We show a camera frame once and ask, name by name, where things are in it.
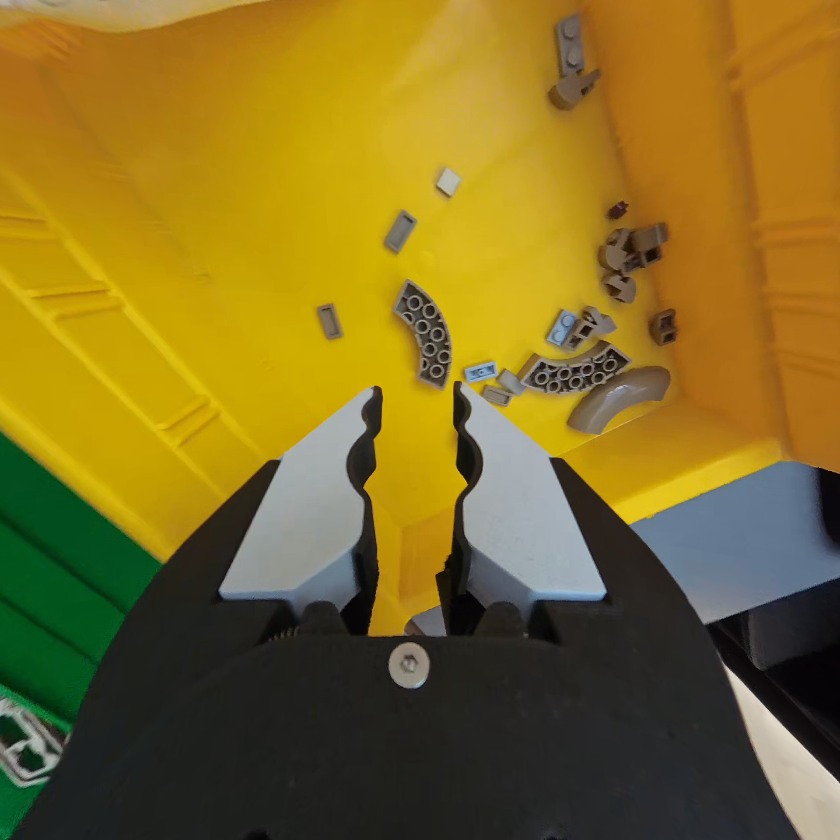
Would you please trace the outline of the smooth dark tan curved slope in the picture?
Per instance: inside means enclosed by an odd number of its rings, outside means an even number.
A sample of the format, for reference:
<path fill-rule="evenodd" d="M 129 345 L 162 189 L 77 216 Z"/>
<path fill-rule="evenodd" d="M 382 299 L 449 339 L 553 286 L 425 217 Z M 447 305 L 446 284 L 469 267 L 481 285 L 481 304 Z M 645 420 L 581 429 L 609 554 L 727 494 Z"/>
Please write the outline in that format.
<path fill-rule="evenodd" d="M 645 366 L 625 371 L 582 397 L 566 423 L 582 434 L 603 434 L 627 409 L 642 403 L 662 402 L 670 385 L 671 373 L 665 367 Z"/>

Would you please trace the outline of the dark tan lego brick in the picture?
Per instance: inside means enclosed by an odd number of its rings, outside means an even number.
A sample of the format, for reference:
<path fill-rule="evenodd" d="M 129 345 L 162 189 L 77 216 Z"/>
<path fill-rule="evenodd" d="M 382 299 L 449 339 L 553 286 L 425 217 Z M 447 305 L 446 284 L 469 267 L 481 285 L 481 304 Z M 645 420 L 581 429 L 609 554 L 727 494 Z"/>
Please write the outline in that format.
<path fill-rule="evenodd" d="M 630 237 L 631 256 L 640 267 L 651 266 L 663 258 L 663 248 L 668 241 L 669 226 L 665 222 L 636 228 Z"/>

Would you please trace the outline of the green plastic bin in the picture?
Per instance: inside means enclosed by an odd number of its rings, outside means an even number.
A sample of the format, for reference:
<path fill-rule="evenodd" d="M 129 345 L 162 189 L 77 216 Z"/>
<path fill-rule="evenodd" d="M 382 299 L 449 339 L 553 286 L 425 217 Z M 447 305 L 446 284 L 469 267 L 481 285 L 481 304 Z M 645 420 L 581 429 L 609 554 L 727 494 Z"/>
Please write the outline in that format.
<path fill-rule="evenodd" d="M 160 567 L 1 437 L 2 838 L 46 787 L 96 669 Z"/>

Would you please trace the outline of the dark tan angled lego piece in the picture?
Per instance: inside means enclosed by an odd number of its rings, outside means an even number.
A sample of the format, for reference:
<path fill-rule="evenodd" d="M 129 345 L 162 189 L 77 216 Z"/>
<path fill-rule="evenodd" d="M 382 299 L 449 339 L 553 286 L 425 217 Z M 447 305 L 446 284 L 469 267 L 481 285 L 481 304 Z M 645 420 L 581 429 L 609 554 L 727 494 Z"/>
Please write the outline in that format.
<path fill-rule="evenodd" d="M 568 332 L 563 347 L 567 350 L 576 350 L 589 339 L 612 334 L 616 329 L 617 324 L 612 316 L 600 312 L 593 306 L 583 307 Z"/>

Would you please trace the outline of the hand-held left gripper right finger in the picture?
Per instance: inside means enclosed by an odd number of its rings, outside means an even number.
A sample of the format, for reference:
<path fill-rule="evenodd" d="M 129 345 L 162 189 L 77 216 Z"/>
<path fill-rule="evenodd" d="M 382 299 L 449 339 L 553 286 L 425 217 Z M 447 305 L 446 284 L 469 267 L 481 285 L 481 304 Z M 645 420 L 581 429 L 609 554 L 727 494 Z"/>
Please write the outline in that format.
<path fill-rule="evenodd" d="M 606 586 L 550 454 L 468 385 L 453 396 L 466 485 L 438 575 L 445 619 L 471 621 L 502 602 L 524 620 L 539 602 L 601 602 Z"/>

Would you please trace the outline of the yellow plastic bin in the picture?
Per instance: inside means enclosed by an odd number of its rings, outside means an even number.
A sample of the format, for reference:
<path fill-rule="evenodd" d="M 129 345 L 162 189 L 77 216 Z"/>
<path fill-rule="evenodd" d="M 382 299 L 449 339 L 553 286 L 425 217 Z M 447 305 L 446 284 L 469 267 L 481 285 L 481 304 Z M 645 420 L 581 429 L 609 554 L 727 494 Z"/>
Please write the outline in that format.
<path fill-rule="evenodd" d="M 582 73 L 602 75 L 561 111 L 554 30 L 574 13 Z M 781 459 L 838 471 L 838 2 L 36 21 L 2 31 L 2 181 L 3 430 L 161 560 L 378 385 L 372 632 L 435 600 L 464 483 L 452 389 L 417 380 L 392 312 L 406 279 L 443 309 L 451 382 L 551 354 L 558 310 L 585 305 L 635 364 L 671 370 L 663 403 L 601 436 L 568 428 L 573 397 L 503 413 L 627 522 Z M 417 225 L 395 255 L 401 209 Z M 659 222 L 663 258 L 613 300 L 599 247 Z"/>

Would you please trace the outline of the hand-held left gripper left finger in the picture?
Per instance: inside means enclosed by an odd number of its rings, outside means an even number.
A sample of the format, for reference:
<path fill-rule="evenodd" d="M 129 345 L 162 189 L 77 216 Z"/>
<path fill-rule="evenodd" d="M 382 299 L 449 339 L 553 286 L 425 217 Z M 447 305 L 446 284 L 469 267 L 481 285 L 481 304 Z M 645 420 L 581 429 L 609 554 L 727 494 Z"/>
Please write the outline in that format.
<path fill-rule="evenodd" d="M 228 602 L 278 601 L 302 619 L 332 604 L 351 631 L 367 631 L 379 582 L 373 506 L 383 393 L 363 389 L 278 461 L 219 586 Z"/>

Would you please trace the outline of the dark tan curved arch brick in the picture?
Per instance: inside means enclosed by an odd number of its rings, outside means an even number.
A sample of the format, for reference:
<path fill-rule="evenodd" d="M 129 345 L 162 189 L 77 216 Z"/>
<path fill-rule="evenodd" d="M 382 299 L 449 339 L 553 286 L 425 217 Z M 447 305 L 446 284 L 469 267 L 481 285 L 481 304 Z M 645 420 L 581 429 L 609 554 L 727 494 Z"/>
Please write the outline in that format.
<path fill-rule="evenodd" d="M 599 341 L 568 359 L 533 354 L 518 373 L 520 383 L 548 395 L 587 393 L 627 369 L 633 360 L 614 344 Z"/>
<path fill-rule="evenodd" d="M 447 386 L 454 358 L 445 317 L 434 299 L 411 280 L 405 280 L 394 314 L 409 328 L 418 348 L 416 377 L 439 391 Z"/>

